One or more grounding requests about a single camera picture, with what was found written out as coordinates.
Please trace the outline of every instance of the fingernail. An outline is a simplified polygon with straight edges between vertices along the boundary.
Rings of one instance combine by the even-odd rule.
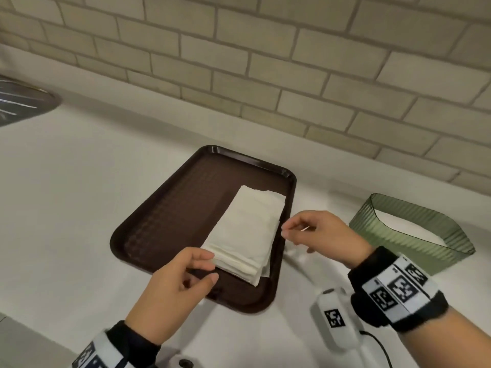
[[[212,274],[210,274],[210,279],[212,280],[213,285],[215,285],[217,283],[218,278],[219,278],[219,276],[216,272],[213,272]]]

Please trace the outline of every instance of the cord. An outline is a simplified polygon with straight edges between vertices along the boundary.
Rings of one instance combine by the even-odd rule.
[[[360,331],[360,334],[361,335],[365,335],[365,336],[370,336],[371,338],[373,338],[377,343],[378,345],[382,348],[382,351],[384,352],[385,354],[385,357],[387,358],[387,363],[389,363],[389,368],[392,368],[392,363],[390,362],[390,358],[389,358],[389,354],[387,353],[387,351],[385,350],[385,347],[384,345],[382,345],[382,342],[380,342],[378,340],[377,337],[375,337],[373,334],[371,334],[370,332],[367,332],[367,331]]]

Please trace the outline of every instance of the stack of napkins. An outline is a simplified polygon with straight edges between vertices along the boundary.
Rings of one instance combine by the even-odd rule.
[[[271,246],[285,206],[285,196],[242,186],[202,248],[215,254],[222,270],[257,286],[269,276]]]

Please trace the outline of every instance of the stainless steel sink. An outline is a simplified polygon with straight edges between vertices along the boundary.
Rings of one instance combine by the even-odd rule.
[[[0,75],[0,127],[44,114],[60,103],[52,93]]]

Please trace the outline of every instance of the tile wall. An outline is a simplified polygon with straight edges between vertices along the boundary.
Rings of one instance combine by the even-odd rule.
[[[491,195],[491,0],[0,0],[0,41]]]

